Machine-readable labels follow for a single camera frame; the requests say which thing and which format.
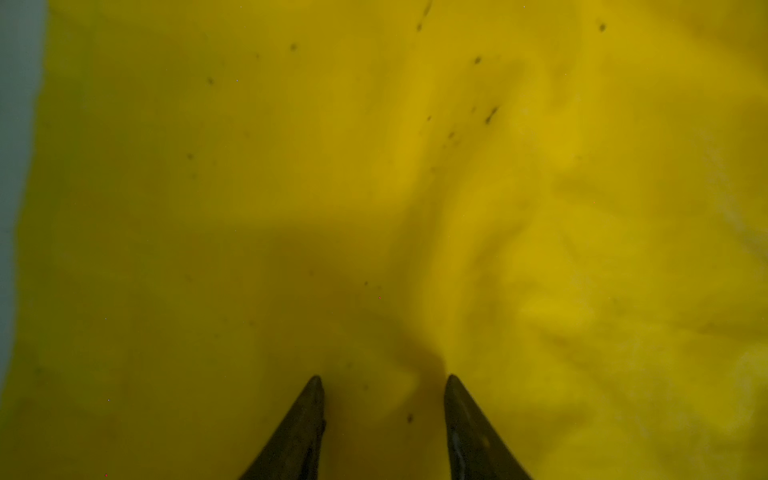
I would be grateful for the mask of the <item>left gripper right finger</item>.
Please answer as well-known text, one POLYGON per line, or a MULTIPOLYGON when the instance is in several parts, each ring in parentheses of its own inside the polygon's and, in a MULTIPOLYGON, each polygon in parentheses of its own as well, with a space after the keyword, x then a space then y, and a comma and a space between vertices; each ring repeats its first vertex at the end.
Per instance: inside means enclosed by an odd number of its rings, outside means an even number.
POLYGON ((444 415, 453 480, 531 480, 458 376, 446 381, 444 415))

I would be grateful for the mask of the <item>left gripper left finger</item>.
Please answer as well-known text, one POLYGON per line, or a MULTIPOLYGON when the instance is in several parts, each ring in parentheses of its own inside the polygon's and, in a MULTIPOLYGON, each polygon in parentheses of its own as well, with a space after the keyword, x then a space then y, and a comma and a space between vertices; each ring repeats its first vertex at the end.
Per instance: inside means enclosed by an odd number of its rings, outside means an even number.
POLYGON ((316 480, 325 429, 325 391, 314 375, 239 479, 316 480))

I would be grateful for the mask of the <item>yellow shorts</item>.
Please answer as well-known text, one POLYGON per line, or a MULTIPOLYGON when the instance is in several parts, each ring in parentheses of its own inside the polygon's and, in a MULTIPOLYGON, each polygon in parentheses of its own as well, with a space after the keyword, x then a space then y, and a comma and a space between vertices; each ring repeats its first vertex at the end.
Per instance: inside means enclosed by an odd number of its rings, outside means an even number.
POLYGON ((5 479, 767 475, 763 1, 50 1, 5 479))

